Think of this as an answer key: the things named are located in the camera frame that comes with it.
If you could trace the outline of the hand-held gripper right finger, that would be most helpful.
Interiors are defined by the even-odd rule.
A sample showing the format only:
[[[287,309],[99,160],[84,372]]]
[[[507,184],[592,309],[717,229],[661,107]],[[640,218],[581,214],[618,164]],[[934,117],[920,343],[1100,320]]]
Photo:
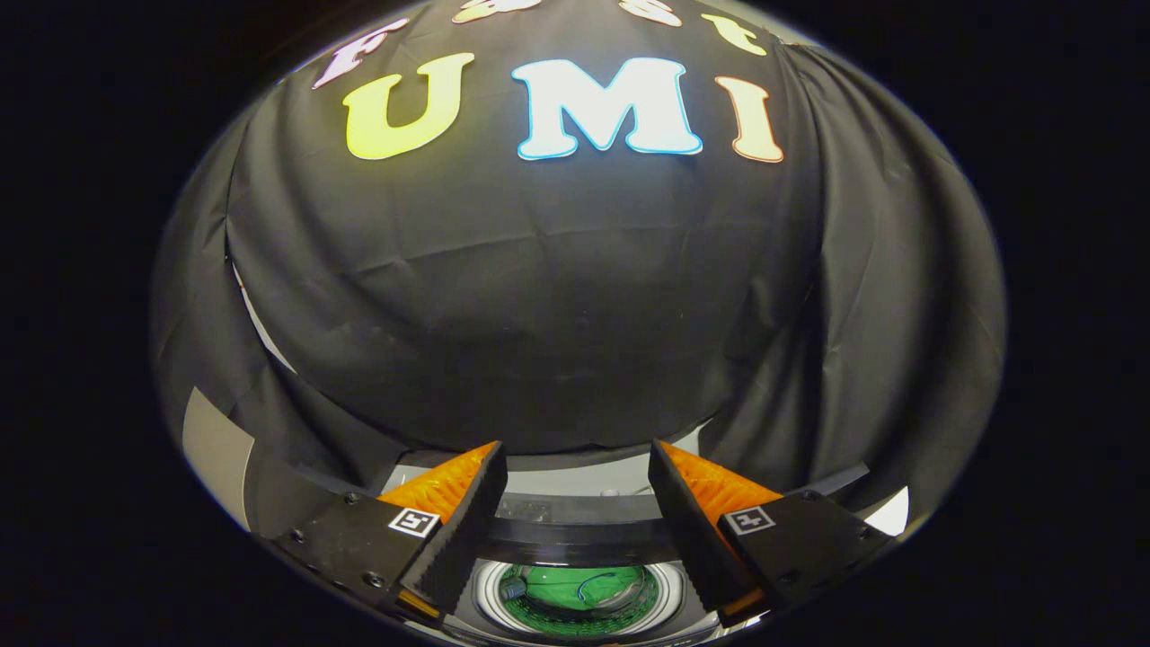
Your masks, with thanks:
[[[726,627],[808,604],[895,541],[821,492],[781,494],[661,439],[649,482],[695,594]]]

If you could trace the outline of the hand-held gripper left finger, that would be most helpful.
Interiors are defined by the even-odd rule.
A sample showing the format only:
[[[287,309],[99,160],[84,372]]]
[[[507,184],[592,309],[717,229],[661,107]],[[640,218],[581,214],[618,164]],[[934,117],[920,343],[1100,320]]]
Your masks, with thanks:
[[[342,492],[274,539],[288,565],[390,621],[444,621],[471,579],[507,483],[492,441],[377,496]]]

